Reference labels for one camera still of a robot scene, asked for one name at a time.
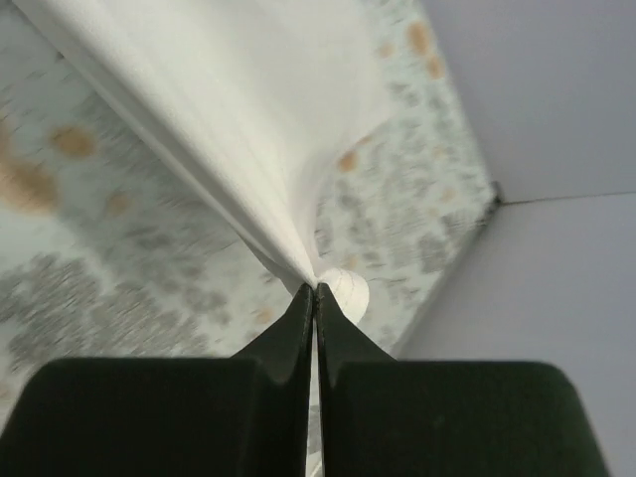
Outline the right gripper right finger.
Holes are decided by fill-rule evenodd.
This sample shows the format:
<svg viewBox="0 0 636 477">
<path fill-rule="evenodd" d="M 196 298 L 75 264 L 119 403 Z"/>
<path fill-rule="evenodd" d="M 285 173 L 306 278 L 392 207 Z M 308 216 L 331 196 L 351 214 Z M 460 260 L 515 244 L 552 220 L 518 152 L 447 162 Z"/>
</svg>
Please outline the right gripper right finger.
<svg viewBox="0 0 636 477">
<path fill-rule="evenodd" d="M 565 373 L 529 361 L 399 361 L 316 292 L 327 476 L 605 476 Z"/>
</svg>

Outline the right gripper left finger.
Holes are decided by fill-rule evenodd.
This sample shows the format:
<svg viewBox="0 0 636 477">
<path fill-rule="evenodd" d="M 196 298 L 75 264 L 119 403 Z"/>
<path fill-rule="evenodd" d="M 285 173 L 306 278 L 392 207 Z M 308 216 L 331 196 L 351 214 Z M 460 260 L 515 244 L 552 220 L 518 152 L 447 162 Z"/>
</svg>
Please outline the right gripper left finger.
<svg viewBox="0 0 636 477">
<path fill-rule="evenodd" d="M 301 476 L 313 292 L 231 357 L 66 358 L 23 388 L 5 476 Z"/>
</svg>

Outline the white t shirt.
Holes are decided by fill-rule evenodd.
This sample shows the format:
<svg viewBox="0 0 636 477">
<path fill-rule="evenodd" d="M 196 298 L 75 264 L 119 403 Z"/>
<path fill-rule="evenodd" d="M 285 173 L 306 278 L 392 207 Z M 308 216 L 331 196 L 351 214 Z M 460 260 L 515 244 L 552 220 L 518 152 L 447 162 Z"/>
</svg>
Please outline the white t shirt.
<svg viewBox="0 0 636 477">
<path fill-rule="evenodd" d="M 21 1 L 19 10 L 285 287 L 367 282 L 315 230 L 333 168 L 391 116 L 358 1 Z"/>
</svg>

